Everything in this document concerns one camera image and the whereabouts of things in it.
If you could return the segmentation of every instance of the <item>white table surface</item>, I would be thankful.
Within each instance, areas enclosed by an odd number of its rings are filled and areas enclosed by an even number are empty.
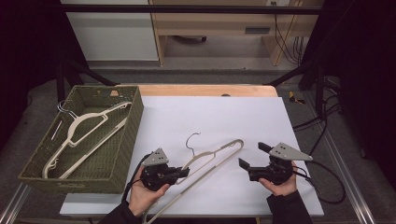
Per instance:
[[[268,154],[259,150],[258,142],[274,147],[279,142],[299,148],[289,116],[280,97],[206,97],[206,96],[143,96],[145,106],[140,123],[128,181],[144,155],[161,147],[170,160],[169,166],[182,166],[191,157],[186,140],[193,133],[189,147],[195,154],[215,150],[234,139],[245,146],[194,185],[163,217],[260,217],[270,215],[266,198],[270,191],[248,179],[248,172],[239,167],[238,158],[251,166],[267,166]],[[204,169],[180,185],[172,186],[150,210],[156,214],[172,201],[195,178],[221,161],[231,148],[219,152]],[[206,159],[197,161],[198,166]],[[306,169],[302,161],[297,166]],[[323,216],[313,187],[297,177],[297,187],[311,216]],[[68,194],[60,211],[73,217],[103,216],[119,203],[122,195]]]

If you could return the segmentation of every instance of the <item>white cabinet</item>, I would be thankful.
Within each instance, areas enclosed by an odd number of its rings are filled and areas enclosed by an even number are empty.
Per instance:
[[[146,0],[62,0],[63,4],[147,5]],[[87,61],[158,61],[149,13],[67,12]]]

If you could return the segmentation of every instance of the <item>person's left hand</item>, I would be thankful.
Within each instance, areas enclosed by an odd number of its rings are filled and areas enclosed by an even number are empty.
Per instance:
[[[139,168],[134,178],[134,182],[140,179],[143,169],[144,169],[143,166]],[[148,210],[153,203],[157,202],[157,200],[160,199],[169,188],[170,185],[165,184],[157,191],[152,191],[146,189],[142,181],[140,180],[136,181],[131,188],[131,199],[129,202],[129,209],[131,209],[134,216],[136,217],[142,216],[143,213],[146,210]]]

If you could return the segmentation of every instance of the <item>white board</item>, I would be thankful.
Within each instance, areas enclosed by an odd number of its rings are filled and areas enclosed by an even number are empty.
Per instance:
[[[251,166],[267,166],[268,154],[258,149],[258,142],[274,147],[279,142],[299,148],[281,98],[275,97],[166,97],[145,96],[145,106],[129,172],[151,151],[161,147],[169,166],[182,166],[191,157],[186,140],[193,133],[189,147],[195,154],[215,150],[234,139],[245,146],[213,172],[194,185],[164,213],[164,217],[259,217],[270,215],[266,198],[270,191],[258,182],[251,182],[248,173],[239,167],[238,158]],[[172,186],[150,210],[156,214],[172,201],[195,178],[228,154],[227,149],[203,170],[180,185]],[[197,161],[194,165],[205,163]],[[297,166],[306,169],[303,162]],[[297,187],[311,216],[322,216],[323,210],[315,190],[297,177]],[[68,194],[62,215],[105,215],[120,203],[121,195]]]
[[[147,5],[145,0],[62,0],[63,4]],[[158,61],[149,13],[67,12],[87,61]]]

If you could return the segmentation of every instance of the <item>hanger hook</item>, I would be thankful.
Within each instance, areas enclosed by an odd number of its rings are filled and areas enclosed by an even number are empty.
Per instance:
[[[194,148],[192,148],[192,147],[189,147],[189,140],[190,140],[190,138],[193,136],[193,135],[196,135],[196,134],[201,134],[201,133],[193,133],[192,135],[190,135],[190,137],[187,139],[187,141],[186,141],[186,148],[188,148],[188,149],[191,149],[192,150],[192,156],[194,157],[195,156],[195,153],[194,153]]]
[[[77,115],[76,115],[73,111],[71,111],[71,110],[66,110],[66,109],[64,109],[64,108],[62,107],[63,104],[64,104],[64,100],[62,100],[61,102],[59,102],[59,104],[58,104],[58,110],[61,111],[61,112],[64,112],[64,113],[68,113],[73,119],[76,119],[76,118],[77,118]]]

